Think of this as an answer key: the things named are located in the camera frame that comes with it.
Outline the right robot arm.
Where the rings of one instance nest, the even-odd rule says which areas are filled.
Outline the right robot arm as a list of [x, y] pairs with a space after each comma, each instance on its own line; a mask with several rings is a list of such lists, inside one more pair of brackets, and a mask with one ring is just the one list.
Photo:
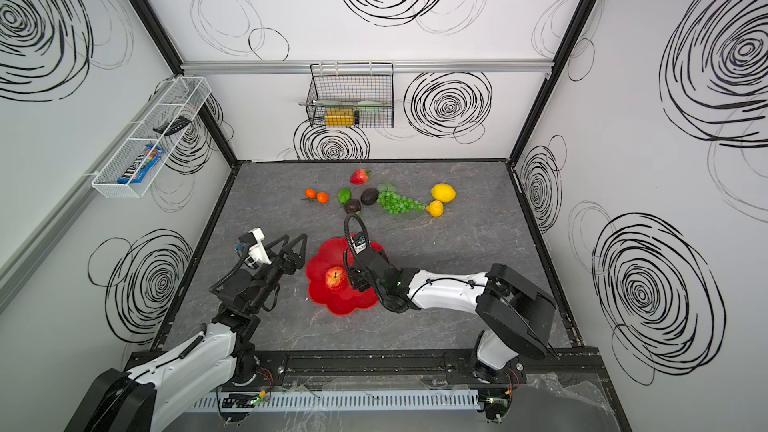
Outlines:
[[554, 298], [504, 264], [468, 275], [397, 268], [371, 246], [344, 253], [350, 284], [371, 290], [393, 313], [446, 309], [474, 314], [487, 329], [472, 352], [473, 376], [489, 383], [519, 358], [541, 360], [550, 352]]

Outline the red apple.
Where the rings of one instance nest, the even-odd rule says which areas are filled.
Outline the red apple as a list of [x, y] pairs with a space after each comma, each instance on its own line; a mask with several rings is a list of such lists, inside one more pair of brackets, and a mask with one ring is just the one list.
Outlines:
[[348, 286], [348, 277], [343, 267], [331, 267], [325, 271], [325, 285], [329, 290], [343, 290]]

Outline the red flower-shaped fruit bowl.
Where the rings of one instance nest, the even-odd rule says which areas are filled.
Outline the red flower-shaped fruit bowl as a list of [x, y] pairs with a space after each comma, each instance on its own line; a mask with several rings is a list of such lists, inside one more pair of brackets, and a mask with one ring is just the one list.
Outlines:
[[372, 290], [352, 287], [346, 265], [352, 264], [349, 246], [343, 238], [325, 241], [306, 265], [309, 298], [335, 316], [375, 307], [379, 300]]

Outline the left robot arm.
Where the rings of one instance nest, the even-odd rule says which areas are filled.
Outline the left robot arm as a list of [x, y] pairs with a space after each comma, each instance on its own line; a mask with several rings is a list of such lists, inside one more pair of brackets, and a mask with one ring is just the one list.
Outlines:
[[91, 384], [69, 431], [162, 431], [213, 389], [259, 371], [252, 337], [259, 313], [272, 310], [280, 280], [306, 264], [308, 238], [283, 235], [267, 243], [261, 229], [239, 238], [236, 265], [209, 289], [217, 314], [196, 335], [126, 372], [109, 369]]

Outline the large yellow lemon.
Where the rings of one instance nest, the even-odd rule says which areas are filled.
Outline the large yellow lemon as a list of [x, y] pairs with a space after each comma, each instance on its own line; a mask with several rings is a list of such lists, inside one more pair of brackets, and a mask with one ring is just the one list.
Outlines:
[[456, 198], [457, 193], [452, 186], [446, 183], [439, 183], [432, 187], [431, 195], [436, 201], [450, 203]]

